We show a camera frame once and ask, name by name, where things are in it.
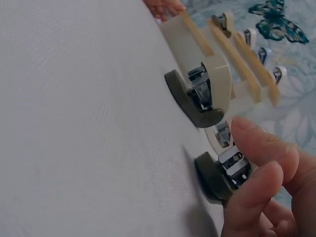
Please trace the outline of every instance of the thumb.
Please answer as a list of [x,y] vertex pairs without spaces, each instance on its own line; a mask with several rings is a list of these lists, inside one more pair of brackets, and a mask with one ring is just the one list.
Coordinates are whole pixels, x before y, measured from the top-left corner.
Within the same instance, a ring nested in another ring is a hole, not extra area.
[[258,168],[230,198],[222,237],[259,236],[260,216],[283,182],[282,167],[276,161]]

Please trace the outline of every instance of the finger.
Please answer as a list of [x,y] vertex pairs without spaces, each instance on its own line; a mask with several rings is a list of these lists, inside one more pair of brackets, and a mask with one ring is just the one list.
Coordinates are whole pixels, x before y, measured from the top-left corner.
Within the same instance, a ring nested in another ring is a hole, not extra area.
[[168,20],[166,15],[162,15],[160,19],[161,19],[162,22],[165,22],[165,21]]
[[261,213],[259,221],[259,231],[260,233],[265,233],[267,230],[270,230],[274,227],[271,221],[266,217],[264,213]]
[[179,0],[173,0],[172,6],[178,11],[183,11],[184,9],[186,9]]
[[277,226],[272,229],[278,237],[296,237],[297,229],[288,221],[280,221]]
[[156,10],[157,10],[157,13],[160,14],[160,15],[165,15],[166,14],[163,6],[157,6]]
[[292,211],[289,208],[282,206],[275,200],[271,200],[269,202],[269,204],[263,210],[263,213],[274,226],[277,226],[281,221],[287,221],[292,226],[296,226]]
[[171,16],[177,16],[178,11],[173,6],[167,6],[167,9]]
[[236,117],[232,121],[232,135],[239,150],[257,166],[277,160],[284,173],[284,183],[295,175],[299,165],[299,154],[292,144],[266,133],[251,121]]
[[283,170],[276,161],[257,169],[230,198],[222,237],[256,237],[265,206],[281,188]]

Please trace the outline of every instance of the white cloth surface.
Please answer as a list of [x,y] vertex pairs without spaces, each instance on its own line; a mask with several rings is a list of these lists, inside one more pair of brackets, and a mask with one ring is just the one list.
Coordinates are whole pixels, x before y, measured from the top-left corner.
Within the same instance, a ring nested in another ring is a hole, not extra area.
[[0,1],[0,236],[216,236],[173,69],[140,0]]

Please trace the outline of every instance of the fingertip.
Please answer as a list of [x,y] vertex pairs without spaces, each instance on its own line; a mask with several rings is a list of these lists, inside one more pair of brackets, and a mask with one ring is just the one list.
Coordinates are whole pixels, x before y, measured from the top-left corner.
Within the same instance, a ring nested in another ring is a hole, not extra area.
[[283,184],[291,181],[297,171],[300,161],[298,150],[289,145],[285,148],[284,155],[278,160],[284,172]]
[[252,121],[246,119],[245,117],[237,116],[232,120],[232,127],[239,128],[243,131],[250,131],[253,128],[255,128],[256,125]]

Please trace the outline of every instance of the stapler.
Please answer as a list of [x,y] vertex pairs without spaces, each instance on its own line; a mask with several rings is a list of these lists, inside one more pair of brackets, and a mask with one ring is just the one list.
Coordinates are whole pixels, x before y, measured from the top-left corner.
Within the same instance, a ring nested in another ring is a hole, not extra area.
[[232,146],[214,161],[208,152],[195,159],[197,176],[202,190],[208,200],[214,197],[229,200],[252,172],[251,163],[236,146]]
[[196,127],[220,122],[231,99],[231,72],[221,55],[206,57],[187,73],[187,84],[176,70],[164,75],[175,101]]

